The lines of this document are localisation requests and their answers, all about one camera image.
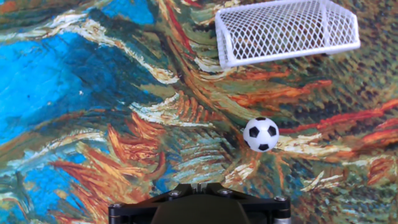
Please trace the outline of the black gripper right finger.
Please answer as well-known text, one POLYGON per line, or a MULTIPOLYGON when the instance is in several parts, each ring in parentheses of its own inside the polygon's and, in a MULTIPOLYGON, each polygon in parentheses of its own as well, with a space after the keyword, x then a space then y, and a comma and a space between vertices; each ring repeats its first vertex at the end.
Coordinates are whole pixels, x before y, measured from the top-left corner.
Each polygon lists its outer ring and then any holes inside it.
POLYGON ((220 183, 199 183, 199 194, 216 195, 233 199, 242 205, 247 216, 254 218, 256 215, 264 215, 255 223, 291 224, 291 202, 285 195, 277 195, 273 198, 258 198, 249 194, 238 192, 223 187, 220 183))

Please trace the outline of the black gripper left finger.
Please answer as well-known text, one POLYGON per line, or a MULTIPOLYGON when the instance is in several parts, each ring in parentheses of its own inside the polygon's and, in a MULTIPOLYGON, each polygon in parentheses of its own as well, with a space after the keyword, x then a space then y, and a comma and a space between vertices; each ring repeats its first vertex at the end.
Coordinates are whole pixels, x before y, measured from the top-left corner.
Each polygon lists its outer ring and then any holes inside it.
POLYGON ((138 216, 153 216, 165 202, 199 193, 200 184, 178 184, 174 189, 139 203, 113 203, 108 206, 108 223, 133 223, 138 216))

